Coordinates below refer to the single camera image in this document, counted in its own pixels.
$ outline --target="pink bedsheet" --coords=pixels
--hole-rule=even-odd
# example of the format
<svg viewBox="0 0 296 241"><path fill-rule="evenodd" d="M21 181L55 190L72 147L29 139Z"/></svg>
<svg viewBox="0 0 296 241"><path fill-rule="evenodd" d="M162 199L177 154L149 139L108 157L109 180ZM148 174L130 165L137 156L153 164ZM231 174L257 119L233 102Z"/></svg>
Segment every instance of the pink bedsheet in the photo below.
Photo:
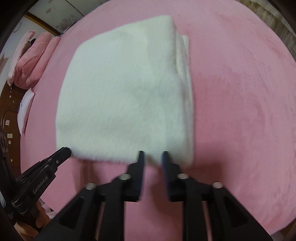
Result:
<svg viewBox="0 0 296 241"><path fill-rule="evenodd" d="M76 23L34 88L22 170L56 150L58 97L76 48L163 14L190 38L195 161L186 172L201 182L222 181L269 233L283 228L296 217L296 64L275 33L233 0L111 0ZM124 170L71 158L42 199L59 211L87 182L109 182ZM181 240L181 222L181 205L167 201L161 169L147 166L142 201L126 205L126 240Z"/></svg>

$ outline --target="pink pillow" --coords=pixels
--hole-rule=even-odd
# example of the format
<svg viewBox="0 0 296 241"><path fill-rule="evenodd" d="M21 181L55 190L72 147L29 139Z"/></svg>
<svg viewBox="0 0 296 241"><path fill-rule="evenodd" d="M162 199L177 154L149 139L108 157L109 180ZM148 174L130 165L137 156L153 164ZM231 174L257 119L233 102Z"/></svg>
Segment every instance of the pink pillow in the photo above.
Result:
<svg viewBox="0 0 296 241"><path fill-rule="evenodd" d="M35 35L35 33L36 30L26 32L25 35L22 37L20 43L18 44L15 53L13 54L7 79L7 83L9 86L11 86L13 83L17 63L22 57L23 51L26 48L28 41Z"/></svg>
<svg viewBox="0 0 296 241"><path fill-rule="evenodd" d="M20 58L16 66L14 84L22 89L29 89L26 80L38 60L41 58L52 36L49 32L40 34L27 52Z"/></svg>
<svg viewBox="0 0 296 241"><path fill-rule="evenodd" d="M24 85L29 85L28 88L33 88L38 83L60 39L60 37L54 37L52 40L50 40L48 46L33 68L32 72L29 74L25 83L22 84L23 87Z"/></svg>
<svg viewBox="0 0 296 241"><path fill-rule="evenodd" d="M17 124L19 126L20 134L25 133L29 112L31 109L31 105L34 99L34 92L32 89L29 89L24 97L22 98L22 101L20 102L19 111L17 113Z"/></svg>

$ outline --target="white pillow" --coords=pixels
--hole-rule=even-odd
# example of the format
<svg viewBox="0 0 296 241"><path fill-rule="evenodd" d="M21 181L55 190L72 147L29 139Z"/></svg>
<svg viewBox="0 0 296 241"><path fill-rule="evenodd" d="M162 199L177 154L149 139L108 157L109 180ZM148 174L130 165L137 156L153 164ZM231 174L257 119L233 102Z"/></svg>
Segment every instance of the white pillow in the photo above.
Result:
<svg viewBox="0 0 296 241"><path fill-rule="evenodd" d="M30 88L25 93L24 97L22 98L22 101L20 102L20 107L17 114L17 123L18 123L21 135L25 133L29 112L31 109L34 95L35 95L34 92Z"/></svg>

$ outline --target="white towel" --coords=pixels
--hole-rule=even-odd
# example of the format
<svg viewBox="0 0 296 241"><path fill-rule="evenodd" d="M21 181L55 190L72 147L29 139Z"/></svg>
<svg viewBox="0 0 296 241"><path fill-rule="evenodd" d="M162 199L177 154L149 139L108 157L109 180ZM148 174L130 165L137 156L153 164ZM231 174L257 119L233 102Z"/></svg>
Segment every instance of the white towel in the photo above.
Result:
<svg viewBox="0 0 296 241"><path fill-rule="evenodd" d="M56 116L57 149L92 160L193 161L189 40L169 16L124 25L82 43L68 67Z"/></svg>

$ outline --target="human hand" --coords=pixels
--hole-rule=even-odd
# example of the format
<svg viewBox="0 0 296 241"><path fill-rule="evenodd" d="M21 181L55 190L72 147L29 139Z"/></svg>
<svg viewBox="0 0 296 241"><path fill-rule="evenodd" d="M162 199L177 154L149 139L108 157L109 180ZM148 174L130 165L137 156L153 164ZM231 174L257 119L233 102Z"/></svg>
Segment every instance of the human hand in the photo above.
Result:
<svg viewBox="0 0 296 241"><path fill-rule="evenodd" d="M38 228L45 227L50 222L50 219L46 215L45 209L41 206L39 201L36 203L36 208L39 211L38 217L36 219L36 226ZM30 225L20 221L16 222L15 229L25 241L31 241L38 235L38 232Z"/></svg>

